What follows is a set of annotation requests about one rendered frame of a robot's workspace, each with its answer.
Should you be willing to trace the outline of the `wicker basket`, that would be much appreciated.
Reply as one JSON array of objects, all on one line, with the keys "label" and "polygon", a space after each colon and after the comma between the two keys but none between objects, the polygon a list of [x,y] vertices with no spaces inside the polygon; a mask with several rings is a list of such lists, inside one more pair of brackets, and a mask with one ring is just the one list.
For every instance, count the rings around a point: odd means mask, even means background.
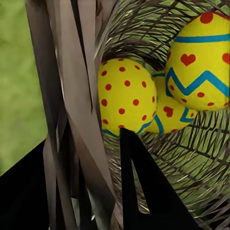
[{"label": "wicker basket", "polygon": [[[43,148],[43,159],[46,179],[46,193],[49,212],[49,230],[124,230],[123,225],[123,202],[122,202],[122,179],[121,179],[121,156],[120,149],[114,149],[107,146],[108,143],[114,147],[120,147],[120,140],[103,134],[101,112],[98,94],[98,72],[102,63],[114,58],[137,58],[131,53],[139,56],[144,63],[147,63],[155,71],[165,69],[165,60],[169,50],[164,47],[171,48],[176,36],[184,28],[184,25],[177,23],[187,23],[183,17],[193,18],[195,15],[188,15],[185,9],[176,7],[177,3],[181,3],[192,12],[201,14],[193,7],[202,8],[205,12],[215,12],[219,10],[228,16],[221,6],[226,5],[230,8],[230,0],[220,0],[214,3],[211,0],[173,0],[171,5],[161,5],[161,2],[167,0],[29,0],[25,1],[25,7],[28,16],[29,29],[34,49],[34,59],[37,70],[37,76],[40,84],[40,91],[45,111],[45,119],[47,123],[47,137]],[[186,2],[193,2],[189,4]],[[209,6],[202,4],[208,3]],[[148,7],[153,9],[142,11]],[[118,12],[119,9],[122,9]],[[159,12],[165,10],[164,12]],[[182,13],[174,14],[171,10],[178,10]],[[154,17],[160,15],[159,17]],[[169,18],[178,17],[175,18]],[[156,20],[149,20],[156,18]],[[160,21],[161,19],[171,20],[172,22]],[[160,26],[158,24],[174,24],[177,28],[171,26]],[[147,29],[146,27],[150,27]],[[162,28],[166,31],[156,30],[154,28]],[[175,30],[175,33],[169,31]],[[159,32],[156,34],[154,32]],[[172,33],[173,35],[165,35],[164,33]],[[140,35],[141,38],[131,36]],[[153,41],[161,42],[158,45],[152,41],[142,40],[146,35],[155,38]],[[169,39],[160,40],[157,35],[164,35]],[[151,49],[148,46],[152,46]],[[167,53],[160,49],[162,47]],[[140,49],[149,49],[140,50]],[[162,58],[160,60],[157,55]],[[145,65],[144,65],[145,66]],[[223,115],[225,111],[225,130],[221,129]],[[211,128],[213,117],[210,114],[208,126],[205,126],[207,113],[201,112],[196,114],[192,127],[190,139],[187,147],[181,146],[180,142],[184,133],[184,128],[173,133],[157,134],[158,138],[147,140],[153,133],[146,132],[141,134],[140,140],[148,150],[151,156],[156,156],[155,161],[163,161],[158,167],[168,164],[160,168],[167,180],[175,179],[181,175],[182,178],[172,183],[171,186],[185,182],[182,181],[188,177],[186,182],[194,181],[188,186],[181,186],[176,191],[185,189],[178,194],[180,197],[193,187],[197,187],[181,201],[186,206],[196,223],[203,230],[213,230],[209,224],[224,218],[227,218],[214,230],[222,230],[230,225],[230,214],[223,215],[230,209],[230,191],[225,195],[222,194],[230,187],[230,173],[223,176],[230,162],[226,160],[230,156],[230,137],[223,144],[228,131],[230,113],[227,109],[223,109],[219,127],[217,126],[218,116],[215,111],[215,123]],[[193,142],[190,146],[192,135],[195,130]],[[205,129],[204,143],[209,130],[212,130],[209,144],[206,152],[198,151],[203,140],[200,138],[195,149],[195,139],[199,130]],[[214,132],[217,132],[216,138],[212,141]],[[177,133],[174,140],[173,137]],[[217,142],[220,134],[223,133],[218,154],[214,157]],[[215,143],[214,143],[215,142]],[[166,146],[170,144],[166,152],[160,155]],[[210,148],[213,146],[211,155],[208,155]],[[181,154],[173,155],[168,160],[163,157],[173,151],[177,147],[188,150]],[[178,148],[178,149],[179,149]],[[177,149],[177,150],[178,150]],[[225,150],[226,149],[226,150]],[[176,150],[176,151],[177,151]],[[223,159],[219,159],[225,150]],[[175,154],[176,151],[173,153]],[[192,154],[188,160],[179,168],[176,167],[183,160],[174,164],[174,162],[189,152]],[[200,179],[196,177],[204,170],[201,170],[194,177],[193,169],[186,173],[187,168],[181,171],[184,165],[189,163],[194,154],[208,157],[206,163],[212,159],[213,162],[208,166],[208,170]],[[200,159],[199,159],[200,160]],[[199,160],[196,162],[198,163]],[[161,161],[161,162],[162,162]],[[159,162],[156,162],[159,163]],[[215,167],[214,165],[219,162]],[[138,208],[141,213],[150,214],[149,208],[133,163],[131,159],[134,182],[138,200]],[[195,163],[195,164],[196,164]],[[219,172],[219,169],[226,167]],[[163,171],[165,168],[167,170]],[[179,174],[173,175],[173,173]],[[211,177],[202,182],[207,176]],[[217,176],[218,180],[210,187],[208,184]],[[225,179],[221,188],[217,191],[217,185]],[[171,180],[169,181],[171,182]],[[201,193],[198,198],[185,202],[184,199],[196,193],[200,189],[205,188],[207,191]],[[208,193],[213,194],[210,197],[203,198]],[[207,204],[213,199],[220,198],[219,201]],[[189,210],[189,208],[207,199],[200,206]],[[225,207],[218,209],[221,203],[227,201]],[[203,207],[208,207],[206,212],[201,216],[196,216],[195,211]],[[215,212],[219,213],[211,220],[202,221],[201,218]]]}]

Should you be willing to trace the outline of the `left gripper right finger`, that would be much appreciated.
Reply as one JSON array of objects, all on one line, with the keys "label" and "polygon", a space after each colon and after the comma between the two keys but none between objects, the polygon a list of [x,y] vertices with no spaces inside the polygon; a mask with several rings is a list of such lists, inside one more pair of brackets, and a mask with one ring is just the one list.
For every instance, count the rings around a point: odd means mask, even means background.
[{"label": "left gripper right finger", "polygon": [[[202,230],[137,134],[120,128],[124,230]],[[139,211],[131,159],[150,214]]]}]

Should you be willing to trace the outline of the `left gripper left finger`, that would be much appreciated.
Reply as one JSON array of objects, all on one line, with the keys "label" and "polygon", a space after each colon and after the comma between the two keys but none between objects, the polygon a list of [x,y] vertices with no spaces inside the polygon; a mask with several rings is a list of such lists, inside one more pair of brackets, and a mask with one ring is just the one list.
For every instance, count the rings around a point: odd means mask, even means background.
[{"label": "left gripper left finger", "polygon": [[0,177],[0,230],[49,230],[45,140]]}]

